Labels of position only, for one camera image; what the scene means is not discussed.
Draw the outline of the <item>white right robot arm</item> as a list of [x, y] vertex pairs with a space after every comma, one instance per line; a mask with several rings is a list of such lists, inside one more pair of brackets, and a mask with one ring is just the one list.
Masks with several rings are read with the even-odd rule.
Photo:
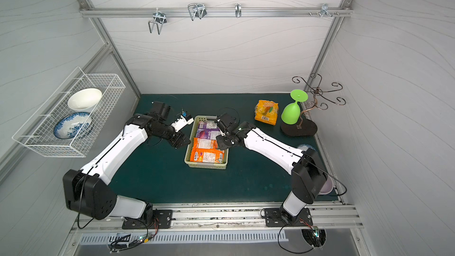
[[323, 162], [316, 150], [298, 149], [264, 133], [249, 122], [224, 113], [214, 121], [221, 131], [216, 137], [220, 150], [242, 146], [257, 152], [282, 167], [291, 176], [291, 189], [279, 213], [286, 224], [295, 222], [301, 211], [314, 203], [328, 180]]

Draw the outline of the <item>yellow orange candy bag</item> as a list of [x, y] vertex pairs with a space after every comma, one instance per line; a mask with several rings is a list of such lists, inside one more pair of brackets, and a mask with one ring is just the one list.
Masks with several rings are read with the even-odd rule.
[[278, 119], [278, 103], [259, 100], [255, 107], [255, 120], [275, 126]]

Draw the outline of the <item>orange fruits candy bag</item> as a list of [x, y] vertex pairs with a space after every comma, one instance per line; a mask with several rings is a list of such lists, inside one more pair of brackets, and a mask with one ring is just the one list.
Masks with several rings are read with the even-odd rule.
[[193, 139], [193, 148], [190, 155], [190, 162], [204, 162], [211, 164], [224, 163], [225, 153], [218, 148], [216, 140]]

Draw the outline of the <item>purple candy bag back side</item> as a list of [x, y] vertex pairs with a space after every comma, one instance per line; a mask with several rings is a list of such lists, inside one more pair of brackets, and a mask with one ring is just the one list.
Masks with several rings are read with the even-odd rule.
[[214, 121], [199, 121], [196, 131], [196, 138], [216, 140], [222, 133]]

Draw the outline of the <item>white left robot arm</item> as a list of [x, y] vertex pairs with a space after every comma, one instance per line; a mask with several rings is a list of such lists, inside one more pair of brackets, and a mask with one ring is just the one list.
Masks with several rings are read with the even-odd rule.
[[186, 112], [171, 125], [166, 125], [160, 114], [134, 115], [99, 155], [78, 171], [70, 169], [64, 175], [66, 207], [97, 220], [121, 217], [150, 225], [154, 221], [152, 204], [120, 196], [111, 190], [109, 184], [128, 157], [151, 136], [168, 141], [175, 149], [189, 145], [190, 139], [181, 129], [193, 122], [193, 117]]

